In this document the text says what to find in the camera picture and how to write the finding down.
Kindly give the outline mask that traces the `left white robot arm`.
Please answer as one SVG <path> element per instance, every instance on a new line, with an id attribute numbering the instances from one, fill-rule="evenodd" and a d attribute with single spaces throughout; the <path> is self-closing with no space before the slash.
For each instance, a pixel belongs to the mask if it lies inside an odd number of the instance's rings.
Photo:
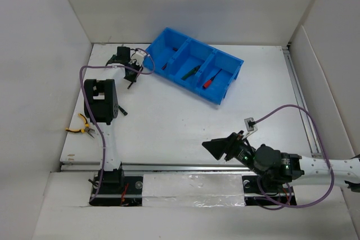
<path id="1" fill-rule="evenodd" d="M 79 72 L 85 118 L 95 126 L 102 152 L 101 168 L 95 181 L 98 185 L 105 183 L 113 193 L 119 193 L 125 188 L 125 179 L 112 122 L 120 113 L 127 114 L 119 106 L 115 78 L 123 69 L 121 78 L 129 81 L 131 87 L 143 71 L 142 65 L 132 59 L 132 52 L 138 50 L 118 47 L 116 54 L 105 65 L 84 66 Z"/>

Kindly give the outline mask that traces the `red-handled screwdriver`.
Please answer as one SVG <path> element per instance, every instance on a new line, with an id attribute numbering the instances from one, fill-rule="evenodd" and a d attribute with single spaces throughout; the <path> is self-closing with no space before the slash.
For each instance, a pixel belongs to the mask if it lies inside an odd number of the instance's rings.
<path id="1" fill-rule="evenodd" d="M 208 89 L 209 86 L 210 86 L 210 85 L 212 84 L 212 82 L 214 81 L 214 79 L 216 78 L 216 76 L 217 76 L 221 71 L 222 71 L 222 69 L 220 69 L 215 75 L 213 75 L 209 80 L 207 80 L 207 81 L 203 84 L 202 88 L 203 88 L 203 89 Z"/>

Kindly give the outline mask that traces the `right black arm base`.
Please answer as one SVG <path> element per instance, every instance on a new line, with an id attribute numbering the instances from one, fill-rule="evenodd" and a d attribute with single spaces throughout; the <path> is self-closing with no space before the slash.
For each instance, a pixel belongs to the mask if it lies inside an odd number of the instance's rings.
<path id="1" fill-rule="evenodd" d="M 246 175 L 242 177 L 242 185 L 244 189 L 244 202 L 245 206 L 261 206 L 265 208 L 276 208 L 278 205 L 266 199 L 266 197 L 260 192 L 257 184 L 257 175 Z M 290 205 L 297 205 L 293 188 L 291 193 L 288 188 L 283 187 L 265 187 L 262 186 L 265 193 L 270 196 L 271 199 L 281 203 L 286 203 L 289 197 Z"/>

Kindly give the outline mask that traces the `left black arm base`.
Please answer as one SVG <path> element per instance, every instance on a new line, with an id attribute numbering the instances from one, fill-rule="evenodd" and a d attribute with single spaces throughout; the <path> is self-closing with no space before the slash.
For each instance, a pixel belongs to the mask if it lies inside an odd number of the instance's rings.
<path id="1" fill-rule="evenodd" d="M 101 170 L 92 178 L 91 206 L 142 206 L 143 176 L 125 175 L 124 170 L 104 171 L 100 183 Z"/>

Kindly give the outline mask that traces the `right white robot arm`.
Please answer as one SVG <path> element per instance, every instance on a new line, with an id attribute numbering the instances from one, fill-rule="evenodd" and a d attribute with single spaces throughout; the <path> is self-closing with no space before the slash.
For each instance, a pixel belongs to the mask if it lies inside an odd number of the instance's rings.
<path id="1" fill-rule="evenodd" d="M 286 183 L 294 185 L 326 185 L 359 192 L 359 157 L 350 160 L 314 159 L 281 152 L 265 144 L 259 148 L 250 145 L 248 133 L 240 131 L 226 138 L 202 142 L 202 146 L 216 159 L 236 159 L 260 177 L 260 185 L 273 191 Z"/>

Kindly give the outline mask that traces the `green-handled cutting pliers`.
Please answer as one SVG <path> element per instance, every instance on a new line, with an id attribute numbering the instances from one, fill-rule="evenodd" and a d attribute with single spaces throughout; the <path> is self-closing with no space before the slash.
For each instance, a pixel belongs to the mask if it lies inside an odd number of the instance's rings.
<path id="1" fill-rule="evenodd" d="M 200 68 L 201 68 L 200 65 L 195 66 L 193 69 L 191 69 L 190 71 L 188 71 L 184 76 L 182 76 L 181 79 L 182 79 L 182 80 L 187 80 L 189 77 L 195 75 Z"/>

